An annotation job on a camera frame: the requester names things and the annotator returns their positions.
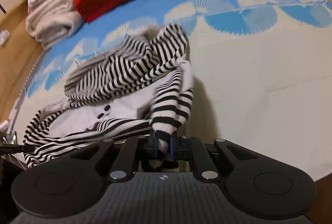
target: black and white striped garment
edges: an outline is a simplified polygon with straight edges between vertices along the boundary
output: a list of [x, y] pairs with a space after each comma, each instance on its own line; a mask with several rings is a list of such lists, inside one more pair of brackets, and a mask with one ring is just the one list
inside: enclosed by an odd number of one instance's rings
[[[193, 89], [182, 91], [188, 39], [181, 26], [170, 24], [148, 41], [144, 35], [129, 36], [116, 50], [97, 56], [75, 70], [66, 81], [65, 108], [38, 111], [27, 126], [24, 143], [36, 146], [25, 154], [28, 167], [112, 137], [115, 141], [155, 131], [158, 149], [168, 150], [170, 135], [190, 115]], [[89, 105], [133, 93], [172, 71], [172, 77], [154, 90], [149, 118], [108, 119], [91, 129], [62, 138], [49, 137], [49, 126], [66, 109]]]

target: silver screw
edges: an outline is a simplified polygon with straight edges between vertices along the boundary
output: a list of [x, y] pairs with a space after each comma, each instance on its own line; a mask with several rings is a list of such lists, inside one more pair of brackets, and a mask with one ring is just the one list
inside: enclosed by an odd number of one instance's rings
[[108, 139], [103, 139], [103, 142], [112, 142], [113, 139], [112, 138], [108, 138]]
[[218, 177], [218, 174], [213, 170], [206, 170], [202, 172], [202, 177], [205, 179], [215, 179]]
[[123, 170], [115, 170], [110, 173], [110, 177], [112, 177], [113, 179], [116, 179], [116, 180], [125, 178], [126, 176], [127, 176], [127, 174]]

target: ribbed gray surface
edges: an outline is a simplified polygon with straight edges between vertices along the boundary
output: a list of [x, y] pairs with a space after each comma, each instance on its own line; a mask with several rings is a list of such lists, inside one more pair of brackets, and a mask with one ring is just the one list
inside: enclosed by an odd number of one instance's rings
[[138, 172], [129, 182], [110, 185], [98, 203], [78, 215], [42, 219], [21, 213], [12, 223], [312, 224], [304, 216], [280, 221], [249, 216], [230, 204], [217, 185], [197, 181], [191, 172]]

